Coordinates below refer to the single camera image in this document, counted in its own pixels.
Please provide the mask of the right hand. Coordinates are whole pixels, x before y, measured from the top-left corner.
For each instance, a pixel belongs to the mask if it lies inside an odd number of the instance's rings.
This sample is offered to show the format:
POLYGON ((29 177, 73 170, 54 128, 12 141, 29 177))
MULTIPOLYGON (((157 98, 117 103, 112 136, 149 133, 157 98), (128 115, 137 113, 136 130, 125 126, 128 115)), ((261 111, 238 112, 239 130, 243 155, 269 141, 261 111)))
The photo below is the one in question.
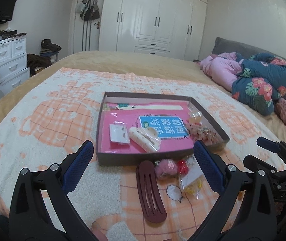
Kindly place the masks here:
POLYGON ((275 202, 276 216, 282 216, 286 213, 286 204, 284 202, 275 202))

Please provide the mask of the left hand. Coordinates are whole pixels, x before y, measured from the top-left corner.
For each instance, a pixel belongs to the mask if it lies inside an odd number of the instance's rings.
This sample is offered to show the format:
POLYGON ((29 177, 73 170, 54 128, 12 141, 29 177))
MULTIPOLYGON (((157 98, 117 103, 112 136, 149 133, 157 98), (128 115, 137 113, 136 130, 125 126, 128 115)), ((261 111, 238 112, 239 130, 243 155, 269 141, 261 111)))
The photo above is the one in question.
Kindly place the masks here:
POLYGON ((91 232, 95 235, 95 237, 99 240, 99 241, 108 241, 108 238, 106 237, 106 235, 102 232, 101 227, 99 225, 99 223, 97 223, 96 221, 94 221, 90 227, 91 232))

